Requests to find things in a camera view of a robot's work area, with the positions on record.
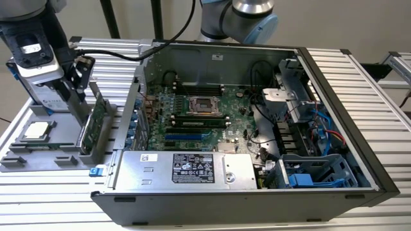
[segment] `warning label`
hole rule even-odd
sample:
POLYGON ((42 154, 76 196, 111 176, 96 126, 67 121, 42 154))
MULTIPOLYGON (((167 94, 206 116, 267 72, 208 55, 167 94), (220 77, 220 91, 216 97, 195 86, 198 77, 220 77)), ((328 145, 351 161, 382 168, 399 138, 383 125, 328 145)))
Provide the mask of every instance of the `warning label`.
POLYGON ((174 154, 174 183, 215 183, 212 154, 174 154))

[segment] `black cable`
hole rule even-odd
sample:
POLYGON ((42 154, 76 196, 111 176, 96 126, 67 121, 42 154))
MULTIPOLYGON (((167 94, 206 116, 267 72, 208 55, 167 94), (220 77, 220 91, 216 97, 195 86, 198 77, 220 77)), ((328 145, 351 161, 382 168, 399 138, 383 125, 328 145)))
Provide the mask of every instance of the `black cable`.
POLYGON ((399 108, 402 108, 402 107, 404 106, 404 104, 406 104, 408 98, 410 98, 410 97, 406 97, 406 98, 404 98, 403 102, 402 102, 400 105, 399 105, 399 108))
POLYGON ((264 142, 255 142, 255 141, 250 138, 250 141, 251 141, 251 143, 255 143, 255 144, 264 144, 264 143, 268 143, 268 142, 271 142, 271 141, 275 141, 275 139, 268 140, 268 141, 264 141, 264 142))
POLYGON ((252 90, 252 88, 254 88, 252 77, 255 77, 255 73, 258 73, 259 76, 263 77, 262 72, 259 72, 258 70, 254 71, 254 68, 255 68, 255 66, 256 66, 258 63, 266 63, 266 64, 268 64, 271 74, 274 75, 274 67, 272 67, 271 63, 270 63, 268 61, 266 61, 266 60, 255 61, 255 62, 252 63, 252 65, 251 65, 251 68, 250 68, 250 86, 251 86, 251 90, 252 90))
POLYGON ((4 118, 1 118, 1 117, 0 117, 0 120, 3 120, 3 121, 7 122, 7 123, 12 123, 8 119, 4 119, 4 118))
POLYGON ((310 127, 310 128, 307 129, 307 131, 306 131, 306 139, 307 139, 307 142, 308 142, 308 145, 310 145, 310 149, 312 149, 315 155, 318 155, 318 153, 319 153, 319 152, 318 152, 318 149, 316 149, 316 147, 315 147, 315 144, 314 144, 312 140, 310 139, 310 131, 311 131, 312 129, 316 129, 316 127, 310 127))
POLYGON ((155 53, 158 53, 164 47, 167 47, 179 37, 180 35, 183 34, 183 32, 186 31, 190 23, 191 23, 191 19, 192 19, 192 16, 194 16, 194 11, 195 11, 195 2, 196 0, 192 0, 192 5, 191 5, 191 12, 190 12, 190 16, 188 16, 188 20, 182 28, 182 30, 179 31, 179 33, 159 47, 155 47, 152 49, 150 49, 142 56, 139 56, 138 58, 132 58, 132 57, 128 57, 128 56, 124 56, 119 53, 115 53, 112 51, 106 51, 106 50, 79 50, 78 51, 78 56, 82 56, 82 55, 86 55, 86 54, 107 54, 107 55, 112 55, 115 57, 119 57, 122 59, 126 59, 128 61, 134 61, 134 62, 138 62, 138 61, 142 61, 144 59, 147 59, 151 55, 154 55, 155 53))
POLYGON ((256 142, 256 141, 254 141, 252 139, 251 139, 251 137, 252 137, 252 135, 255 134, 255 132, 256 132, 256 130, 250 134, 250 136, 248 136, 248 141, 251 141, 252 143, 255 143, 255 144, 263 144, 263 143, 268 143, 268 142, 271 142, 271 141, 275 141, 275 139, 272 139, 272 140, 268 140, 268 141, 264 141, 264 142, 256 142))
MULTIPOLYGON (((260 96, 258 94, 254 94, 251 97, 250 97, 250 103, 251 103, 251 99, 254 96, 260 96)), ((272 125, 275 125, 275 122, 268 118, 268 116, 264 115, 264 113, 262 112, 260 108, 258 107, 258 104, 254 103, 255 107, 256 107, 256 110, 258 112, 262 114, 262 116, 272 123, 272 125)))

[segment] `cable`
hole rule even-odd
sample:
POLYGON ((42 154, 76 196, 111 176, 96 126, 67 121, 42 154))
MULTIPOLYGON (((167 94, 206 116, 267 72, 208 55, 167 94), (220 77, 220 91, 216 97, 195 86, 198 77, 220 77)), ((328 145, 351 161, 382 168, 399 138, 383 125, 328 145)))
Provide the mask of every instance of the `cable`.
POLYGON ((266 64, 268 64, 271 74, 274 74, 274 67, 272 67, 272 65, 271 65, 271 63, 270 63, 268 61, 266 61, 266 60, 255 61, 255 62, 252 63, 252 65, 251 65, 251 68, 250 68, 250 86, 251 86, 251 90, 254 89, 252 77, 255 77, 255 73, 258 73, 259 76, 263 77, 263 74, 260 73, 260 71, 258 71, 258 70, 254 71, 254 68, 255 68, 255 66, 256 66, 258 63, 266 63, 266 64))
POLYGON ((328 122, 328 128, 331 127, 331 118, 328 116, 326 116, 322 112, 311 110, 311 112, 315 112, 316 115, 319 115, 320 117, 323 117, 327 122, 328 122))
MULTIPOLYGON (((254 95, 250 97, 250 103, 252 103, 251 100, 252 100, 252 97, 255 97, 255 96, 260 96, 260 95, 254 94, 254 95)), ((258 107, 258 104, 254 103, 254 105, 255 105, 255 107, 256 107, 258 112, 262 114, 262 116, 272 123, 272 125, 275 125, 275 122, 274 122, 274 121, 268 118, 268 116, 266 116, 264 113, 262 112, 260 108, 258 107)))
POLYGON ((255 143, 255 144, 263 144, 263 143, 268 143, 268 142, 271 142, 271 141, 275 141, 275 139, 272 139, 272 140, 268 140, 268 141, 264 141, 264 142, 256 142, 256 141, 254 141, 252 139, 251 139, 251 137, 252 137, 252 135, 255 134, 255 132, 258 131, 258 129, 250 134, 250 136, 248 136, 248 141, 250 142, 252 142, 252 143, 255 143))
POLYGON ((291 112, 292 112, 300 105, 302 105, 302 104, 299 103, 299 104, 287 112, 287 114, 286 114, 286 116, 284 116, 284 122, 287 121, 288 116, 291 115, 291 112))
POLYGON ((4 118, 1 118, 1 117, 0 117, 0 120, 3 120, 3 121, 7 122, 7 123, 12 123, 8 119, 4 119, 4 118))
POLYGON ((140 95, 144 97, 144 99, 147 100, 147 102, 150 103, 150 106, 154 107, 152 102, 150 102, 150 100, 148 100, 148 98, 146 97, 146 95, 143 95, 142 92, 139 92, 139 93, 140 93, 140 95))
POLYGON ((346 145, 346 139, 344 137, 342 136, 342 134, 339 134, 336 131, 331 131, 331 130, 326 130, 326 132, 336 135, 342 140, 343 140, 343 145, 346 145))
POLYGON ((403 102, 402 102, 400 105, 399 105, 399 108, 402 108, 402 107, 404 106, 404 104, 406 104, 408 98, 410 98, 410 97, 406 97, 406 98, 404 98, 403 102))
POLYGON ((343 141, 338 135, 335 135, 334 133, 332 133, 331 135, 332 135, 340 142, 343 141))
POLYGON ((310 149, 314 151, 315 155, 318 155, 318 149, 315 147, 315 144, 312 142, 312 140, 310 139, 310 131, 316 129, 316 127, 310 127, 306 131, 306 139, 307 139, 307 143, 310 145, 310 149))
POLYGON ((271 142, 271 141, 275 141, 275 139, 268 140, 268 141, 264 141, 264 142, 255 142, 255 141, 251 139, 251 137, 250 137, 250 141, 251 141, 251 143, 255 143, 255 144, 264 144, 264 143, 268 143, 268 142, 271 142))
POLYGON ((190 12, 190 16, 188 16, 188 20, 182 28, 182 30, 179 31, 179 33, 159 47, 154 47, 152 49, 150 49, 142 56, 139 56, 138 58, 132 58, 128 56, 124 56, 119 53, 115 53, 112 51, 106 51, 106 50, 79 50, 78 51, 78 56, 86 55, 86 54, 108 54, 112 55, 115 57, 119 57, 122 59, 126 59, 128 61, 142 61, 144 59, 147 59, 151 55, 154 55, 155 53, 158 53, 164 47, 167 47, 183 34, 183 32, 186 31, 190 23, 191 23, 191 19, 194 16, 194 11, 195 11, 195 2, 196 0, 192 0, 192 5, 191 5, 191 12, 190 12))

